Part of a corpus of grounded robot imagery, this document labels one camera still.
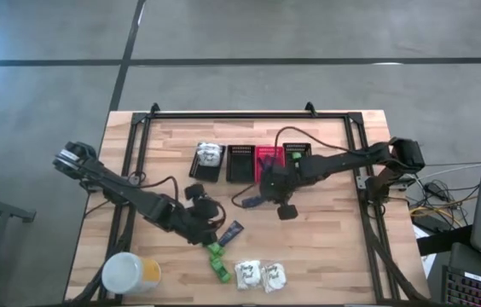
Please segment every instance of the white packet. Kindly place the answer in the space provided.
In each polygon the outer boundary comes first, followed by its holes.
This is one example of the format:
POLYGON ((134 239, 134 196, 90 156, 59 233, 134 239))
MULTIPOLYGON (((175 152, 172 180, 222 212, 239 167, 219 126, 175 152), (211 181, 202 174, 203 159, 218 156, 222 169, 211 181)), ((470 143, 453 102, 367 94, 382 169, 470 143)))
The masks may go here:
POLYGON ((261 284, 261 270, 259 265, 259 260, 243 261, 235 265, 238 290, 259 287, 261 284))
POLYGON ((222 155, 222 147, 207 142, 197 144, 197 157, 199 157, 200 166, 219 166, 220 157, 222 155))
POLYGON ((262 282, 266 293, 280 290, 286 285, 286 271, 279 263, 266 265, 261 269, 262 282))

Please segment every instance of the gray floor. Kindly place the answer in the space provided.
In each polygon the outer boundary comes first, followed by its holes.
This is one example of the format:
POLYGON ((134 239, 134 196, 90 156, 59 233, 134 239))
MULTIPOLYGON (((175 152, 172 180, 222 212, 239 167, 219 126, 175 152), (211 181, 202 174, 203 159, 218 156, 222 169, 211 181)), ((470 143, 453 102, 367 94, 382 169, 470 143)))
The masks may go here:
MULTIPOLYGON (((2 0, 0 60, 120 59, 135 6, 2 0)), ((148 0, 133 53, 284 56, 481 56, 481 1, 148 0)), ((51 160, 69 140, 99 146, 118 70, 0 67, 0 200, 38 211, 33 224, 9 227, 0 303, 61 301, 86 196, 51 160)), ((119 109, 300 109, 307 101, 385 109, 392 135, 420 141, 428 163, 481 160, 481 65, 132 67, 119 109)), ((457 188, 479 175, 437 178, 457 188)))

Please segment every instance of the plastic cup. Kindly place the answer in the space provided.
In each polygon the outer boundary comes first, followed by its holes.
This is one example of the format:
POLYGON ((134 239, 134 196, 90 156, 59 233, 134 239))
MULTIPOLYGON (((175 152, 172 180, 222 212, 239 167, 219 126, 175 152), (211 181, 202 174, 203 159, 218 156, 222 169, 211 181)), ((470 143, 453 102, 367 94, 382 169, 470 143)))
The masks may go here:
POLYGON ((102 284, 111 293, 144 293, 157 287, 161 268, 153 259, 120 252, 109 258, 102 269, 102 284))

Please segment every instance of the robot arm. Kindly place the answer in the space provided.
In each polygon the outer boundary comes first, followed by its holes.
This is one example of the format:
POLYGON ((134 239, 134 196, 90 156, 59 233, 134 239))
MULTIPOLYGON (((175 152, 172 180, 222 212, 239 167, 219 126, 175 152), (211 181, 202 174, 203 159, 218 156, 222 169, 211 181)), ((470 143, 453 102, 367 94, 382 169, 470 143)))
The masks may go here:
POLYGON ((53 161, 56 170, 72 179, 80 180, 84 188, 100 187, 107 200, 116 206, 133 205, 144 219, 166 232, 174 231, 196 245, 209 245, 217 241, 216 230, 225 220, 225 211, 208 197, 201 185, 186 189, 194 206, 185 208, 166 194, 142 191, 127 179, 115 174, 96 158, 95 149, 82 142, 69 142, 53 161), (218 207, 223 217, 217 221, 218 207))
POLYGON ((389 142, 378 142, 363 150, 330 157, 299 157, 286 166, 272 165, 262 174, 259 193, 264 200, 280 205, 277 210, 280 219, 292 219, 298 213, 295 206, 287 202, 295 190, 313 185, 334 173, 370 165, 385 166, 378 176, 365 182, 364 197, 368 202, 374 202, 388 196, 390 186, 402 175, 420 171, 425 162, 418 142, 392 138, 389 142))

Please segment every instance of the black container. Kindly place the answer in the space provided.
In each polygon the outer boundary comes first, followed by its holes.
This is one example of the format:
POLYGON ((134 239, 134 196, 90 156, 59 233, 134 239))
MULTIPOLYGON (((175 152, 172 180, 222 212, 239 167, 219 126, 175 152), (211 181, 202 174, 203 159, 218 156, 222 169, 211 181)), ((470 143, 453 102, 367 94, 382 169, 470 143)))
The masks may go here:
POLYGON ((227 149, 227 181, 253 183, 256 147, 253 145, 229 145, 227 149))
POLYGON ((293 162, 293 153, 300 153, 302 157, 312 155, 310 143, 283 143, 282 146, 284 147, 287 165, 293 162))
POLYGON ((225 155, 225 146, 221 146, 222 154, 220 155, 220 164, 218 166, 201 166, 199 165, 199 156, 195 152, 191 168, 189 169, 189 176, 198 180, 207 182, 217 182, 220 177, 220 170, 222 169, 223 156, 225 155))

